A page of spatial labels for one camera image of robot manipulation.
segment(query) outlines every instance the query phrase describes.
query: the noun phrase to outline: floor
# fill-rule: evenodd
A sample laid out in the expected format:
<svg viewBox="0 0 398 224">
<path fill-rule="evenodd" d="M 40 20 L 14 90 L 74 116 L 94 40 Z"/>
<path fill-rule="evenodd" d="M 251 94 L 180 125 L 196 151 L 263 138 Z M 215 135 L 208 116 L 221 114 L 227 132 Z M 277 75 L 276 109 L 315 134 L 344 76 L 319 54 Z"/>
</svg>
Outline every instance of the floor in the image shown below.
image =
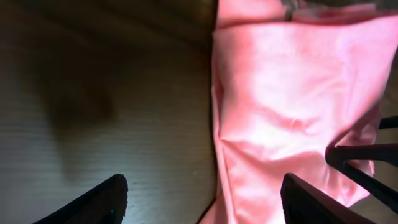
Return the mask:
<svg viewBox="0 0 398 224">
<path fill-rule="evenodd" d="M 0 0 L 0 223 L 32 223 L 113 174 L 124 223 L 195 223 L 215 195 L 213 0 Z M 398 114 L 398 70 L 383 114 Z M 379 142 L 394 140 L 383 131 Z M 398 189 L 395 168 L 376 177 Z M 353 206 L 398 220 L 371 197 Z"/>
</svg>

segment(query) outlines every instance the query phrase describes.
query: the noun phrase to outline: black metal frame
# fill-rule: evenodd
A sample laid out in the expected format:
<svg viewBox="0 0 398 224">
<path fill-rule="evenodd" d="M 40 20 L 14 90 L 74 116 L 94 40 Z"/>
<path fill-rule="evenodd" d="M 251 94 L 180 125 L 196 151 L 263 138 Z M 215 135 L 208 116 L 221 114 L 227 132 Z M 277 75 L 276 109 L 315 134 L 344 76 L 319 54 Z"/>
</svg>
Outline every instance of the black metal frame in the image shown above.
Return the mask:
<svg viewBox="0 0 398 224">
<path fill-rule="evenodd" d="M 121 224 L 127 207 L 127 180 L 115 174 L 34 224 Z"/>
<path fill-rule="evenodd" d="M 381 120 L 379 129 L 398 128 L 398 116 Z M 398 144 L 337 146 L 326 150 L 327 164 L 355 181 L 398 213 L 398 192 L 355 168 L 349 160 L 379 160 L 398 167 Z M 281 192 L 287 224 L 373 223 L 352 212 L 294 174 L 286 174 Z"/>
</svg>

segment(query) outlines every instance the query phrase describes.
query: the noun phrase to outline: pink fabric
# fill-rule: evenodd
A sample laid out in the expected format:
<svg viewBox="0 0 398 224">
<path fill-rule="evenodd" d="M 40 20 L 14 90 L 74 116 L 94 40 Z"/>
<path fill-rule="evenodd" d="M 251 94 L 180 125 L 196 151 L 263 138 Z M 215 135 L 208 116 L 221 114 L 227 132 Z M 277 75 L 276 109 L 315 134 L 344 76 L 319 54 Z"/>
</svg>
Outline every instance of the pink fabric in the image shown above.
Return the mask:
<svg viewBox="0 0 398 224">
<path fill-rule="evenodd" d="M 288 172 L 346 206 L 368 195 L 326 164 L 325 149 L 374 143 L 398 16 L 372 5 L 284 15 L 278 0 L 219 0 L 212 98 L 222 193 L 201 224 L 284 223 Z M 374 172 L 370 161 L 353 163 Z"/>
</svg>

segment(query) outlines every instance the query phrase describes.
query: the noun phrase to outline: pink cloth bag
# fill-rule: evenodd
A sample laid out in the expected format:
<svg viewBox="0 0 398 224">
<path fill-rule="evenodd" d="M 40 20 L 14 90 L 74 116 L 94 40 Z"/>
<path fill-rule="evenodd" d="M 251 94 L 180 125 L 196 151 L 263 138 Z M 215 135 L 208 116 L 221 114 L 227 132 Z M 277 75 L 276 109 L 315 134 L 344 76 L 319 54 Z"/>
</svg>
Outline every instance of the pink cloth bag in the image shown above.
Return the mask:
<svg viewBox="0 0 398 224">
<path fill-rule="evenodd" d="M 221 185 L 201 224 L 285 223 L 288 172 L 347 207 L 369 194 L 329 167 L 325 150 L 374 143 L 398 16 L 362 5 L 284 17 L 278 0 L 219 0 L 212 99 Z M 373 175 L 371 161 L 353 163 Z"/>
</svg>

